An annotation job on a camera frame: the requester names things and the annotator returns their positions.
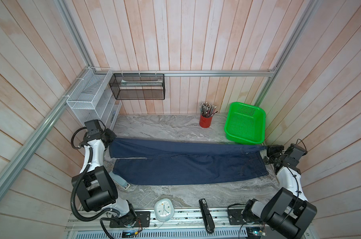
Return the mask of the blue denim trousers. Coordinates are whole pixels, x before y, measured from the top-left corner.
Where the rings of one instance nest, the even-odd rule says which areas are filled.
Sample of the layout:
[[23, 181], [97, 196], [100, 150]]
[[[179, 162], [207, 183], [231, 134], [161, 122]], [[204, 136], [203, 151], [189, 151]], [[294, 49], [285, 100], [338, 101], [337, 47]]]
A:
[[116, 138], [113, 173], [136, 185], [197, 185], [268, 175], [261, 145]]

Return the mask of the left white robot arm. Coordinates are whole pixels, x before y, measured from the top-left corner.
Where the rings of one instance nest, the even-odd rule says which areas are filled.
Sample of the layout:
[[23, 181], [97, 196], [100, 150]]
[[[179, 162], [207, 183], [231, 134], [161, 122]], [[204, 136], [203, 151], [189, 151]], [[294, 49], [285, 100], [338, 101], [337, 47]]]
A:
[[104, 152], [116, 138], [115, 133], [101, 120], [94, 119], [85, 122], [85, 126], [76, 130], [73, 136], [84, 129], [87, 132], [78, 146], [71, 138], [72, 148], [84, 148], [86, 154], [79, 175], [72, 178], [70, 207], [73, 215], [82, 222], [99, 219], [104, 233], [112, 239], [104, 221], [115, 221], [131, 228], [137, 222], [137, 215], [133, 205], [118, 196], [115, 183], [103, 166]]

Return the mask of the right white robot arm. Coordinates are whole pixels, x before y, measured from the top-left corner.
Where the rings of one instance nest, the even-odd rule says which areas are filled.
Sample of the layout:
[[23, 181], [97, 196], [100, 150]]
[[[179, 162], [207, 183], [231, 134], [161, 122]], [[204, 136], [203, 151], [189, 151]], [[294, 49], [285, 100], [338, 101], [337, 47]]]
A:
[[244, 222], [263, 223], [287, 239], [300, 239], [317, 214], [317, 208], [308, 202], [301, 185], [300, 159], [307, 154], [305, 145], [292, 143], [267, 147], [267, 159], [274, 167], [280, 184], [279, 191], [267, 203], [249, 200], [241, 214]]

